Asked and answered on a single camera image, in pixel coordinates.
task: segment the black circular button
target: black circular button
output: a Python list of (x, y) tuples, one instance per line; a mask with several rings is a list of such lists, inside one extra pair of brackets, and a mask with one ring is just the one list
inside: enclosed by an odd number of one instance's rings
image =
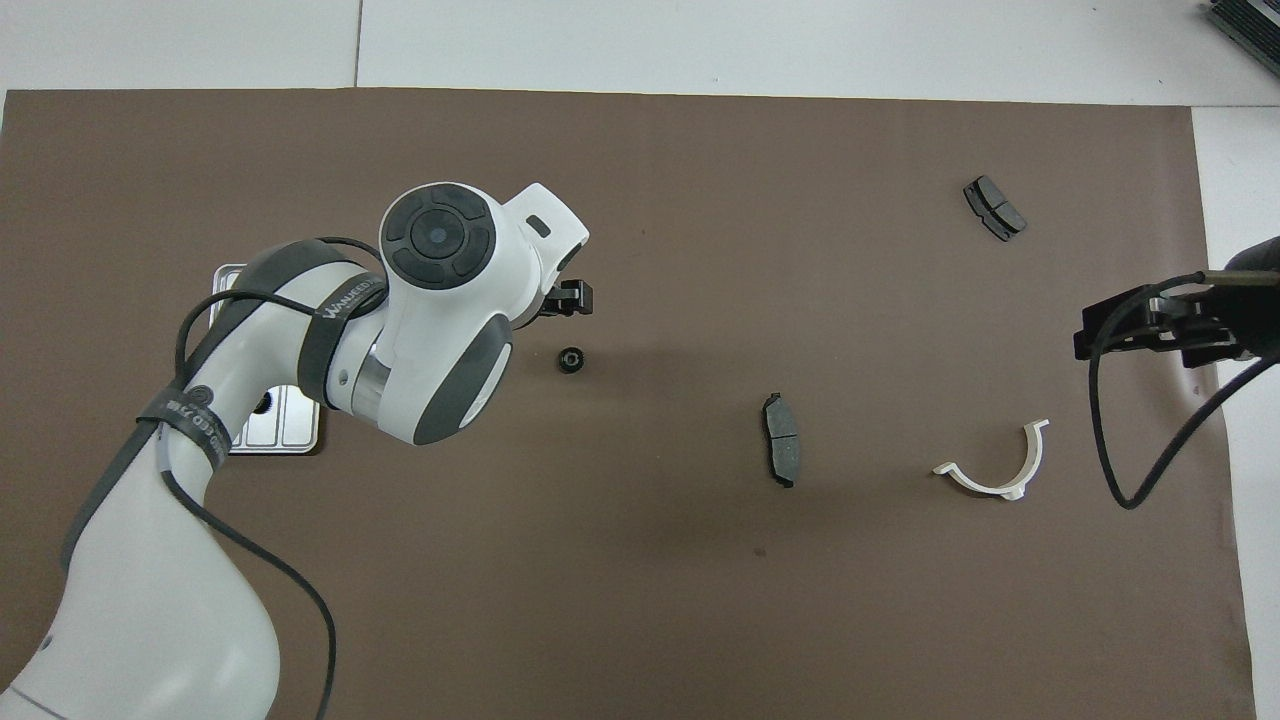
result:
[(448, 210), (428, 210), (413, 220), (410, 231), (413, 249), (425, 258), (439, 260), (448, 258), (462, 247), (466, 231), (462, 229), (462, 220)]
[(556, 356), (556, 364), (559, 366), (562, 373), (573, 374), (582, 369), (586, 364), (586, 354), (582, 352), (581, 347), (573, 347), (572, 345), (561, 350), (561, 354)]

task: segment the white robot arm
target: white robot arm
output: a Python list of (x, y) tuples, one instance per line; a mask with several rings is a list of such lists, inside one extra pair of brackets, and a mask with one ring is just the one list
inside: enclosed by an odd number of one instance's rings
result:
[(556, 286), (586, 240), (540, 184), (499, 204), (434, 183), (387, 210), (385, 278), (323, 240), (250, 263), (211, 299), (223, 307), (209, 334), (189, 357), (179, 350), (174, 382), (86, 501), (64, 550), (58, 614), (0, 693), (0, 720), (265, 717), (279, 678), (275, 632), (214, 541), (205, 520), (216, 519), (196, 515), (227, 456), (227, 428), (242, 427), (266, 389), (298, 384), (406, 442), (458, 432), (500, 380), (513, 327), (590, 313), (589, 286)]

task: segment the metal plate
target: metal plate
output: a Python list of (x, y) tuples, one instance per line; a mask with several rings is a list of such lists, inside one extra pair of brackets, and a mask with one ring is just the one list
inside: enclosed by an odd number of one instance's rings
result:
[[(243, 264), (218, 268), (214, 273), (214, 292), (230, 290)], [(209, 318), (221, 302), (214, 305)], [(266, 413), (248, 416), (244, 427), (232, 442), (232, 455), (302, 455), (315, 450), (320, 439), (320, 404), (302, 395), (297, 386), (279, 386), (268, 391), (271, 406)]]

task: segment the black cable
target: black cable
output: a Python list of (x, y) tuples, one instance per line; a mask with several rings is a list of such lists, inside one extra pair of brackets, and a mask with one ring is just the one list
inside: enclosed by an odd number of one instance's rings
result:
[(1115, 470), (1111, 468), (1111, 457), (1107, 455), (1107, 441), (1102, 432), (1102, 410), (1098, 405), (1098, 368), (1102, 363), (1102, 354), (1106, 352), (1107, 346), (1111, 345), (1112, 333), (1116, 327), (1126, 318), (1130, 313), (1140, 307), (1144, 302), (1152, 297), (1158, 296), (1166, 290), (1204, 282), (1204, 273), (1192, 273), (1188, 275), (1178, 275), (1175, 278), (1169, 278), (1167, 281), (1148, 286), (1142, 292), (1138, 292), (1133, 297), (1126, 299), (1107, 316), (1106, 322), (1102, 323), (1102, 328), (1098, 331), (1094, 338), (1093, 351), (1089, 355), (1089, 411), (1093, 420), (1093, 441), (1098, 448), (1098, 462), (1102, 465), (1102, 474), (1106, 477), (1107, 488), (1111, 491), (1111, 497), (1115, 498), (1116, 503), (1125, 510), (1133, 510), (1147, 500), (1151, 495), (1152, 488), (1160, 482), (1160, 477), (1172, 462), (1174, 457), (1190, 438), (1204, 420), (1213, 414), (1229, 397), (1235, 395), (1242, 387), (1248, 384), (1253, 378), (1261, 375), (1265, 370), (1274, 366), (1280, 357), (1266, 357), (1258, 360), (1251, 365), (1247, 370), (1236, 375), (1231, 382), (1222, 386), (1212, 397), (1210, 397), (1204, 405), (1202, 405), (1190, 418), (1183, 423), (1174, 438), (1169, 441), (1165, 451), (1160, 454), (1156, 464), (1152, 465), (1147, 477), (1142, 480), (1142, 486), (1138, 487), (1138, 492), (1133, 497), (1125, 497), (1124, 492), (1120, 489), (1120, 484), (1116, 480)]
[(324, 598), (320, 597), (320, 592), (302, 577), (302, 573), (294, 570), (288, 562), (280, 560), (278, 556), (273, 555), (271, 551), (242, 536), (236, 530), (236, 528), (232, 528), (227, 523), (221, 521), (209, 510), (205, 510), (204, 506), (196, 502), (189, 495), (187, 495), (187, 491), (178, 484), (178, 478), (173, 475), (172, 470), (161, 470), (160, 477), (164, 479), (164, 486), (169, 488), (169, 495), (180, 502), (188, 512), (204, 520), (205, 524), (218, 530), (227, 539), (256, 555), (261, 560), (265, 560), (276, 570), (284, 573), (291, 580), (302, 588), (305, 593), (307, 593), (311, 602), (314, 602), (320, 610), (320, 615), (324, 616), (325, 632), (329, 634), (329, 662), (325, 667), (324, 691), (320, 693), (320, 707), (316, 710), (316, 720), (321, 720), (325, 710), (329, 707), (329, 696), (333, 693), (333, 675), (338, 665), (338, 628), (334, 625), (333, 614), (329, 612), (329, 606), (325, 603)]
[(378, 251), (376, 247), (374, 247), (372, 245), (369, 245), (367, 242), (361, 242), (361, 241), (358, 241), (358, 240), (356, 240), (353, 237), (328, 237), (326, 236), (326, 237), (317, 237), (316, 240), (319, 240), (320, 242), (324, 242), (326, 245), (346, 245), (347, 247), (356, 247), (358, 250), (364, 250), (365, 252), (372, 255), (374, 258), (378, 259), (379, 263), (383, 261), (383, 255), (381, 255), (381, 252)]
[(306, 305), (289, 300), (288, 297), (275, 295), (274, 292), (259, 292), (256, 290), (224, 290), (221, 292), (215, 292), (209, 297), (201, 300), (187, 313), (187, 316), (182, 319), (182, 325), (178, 328), (178, 342), (174, 345), (173, 351), (173, 372), (177, 378), (182, 380), (182, 386), (186, 387), (187, 378), (187, 336), (191, 334), (192, 325), (196, 320), (205, 313), (205, 310), (212, 307), (214, 305), (221, 302), (223, 300), (261, 300), (262, 302), (274, 302), (275, 305), (282, 305), (289, 310), (297, 310), (310, 315), (315, 313), (314, 307), (307, 307)]

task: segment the white plastic clip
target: white plastic clip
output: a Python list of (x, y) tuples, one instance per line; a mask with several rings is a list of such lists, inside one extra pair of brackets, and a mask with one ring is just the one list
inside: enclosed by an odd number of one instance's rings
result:
[(951, 479), (974, 492), (998, 495), (1005, 500), (1019, 500), (1027, 495), (1027, 483), (1036, 475), (1036, 470), (1039, 470), (1041, 459), (1044, 456), (1044, 437), (1041, 436), (1041, 428), (1047, 424), (1048, 420), (1036, 420), (1034, 423), (1023, 425), (1023, 429), (1027, 430), (1027, 461), (1023, 462), (1023, 469), (1018, 471), (1018, 475), (1012, 480), (1000, 487), (979, 486), (970, 480), (955, 462), (943, 462), (934, 468), (933, 473), (937, 475), (951, 475)]

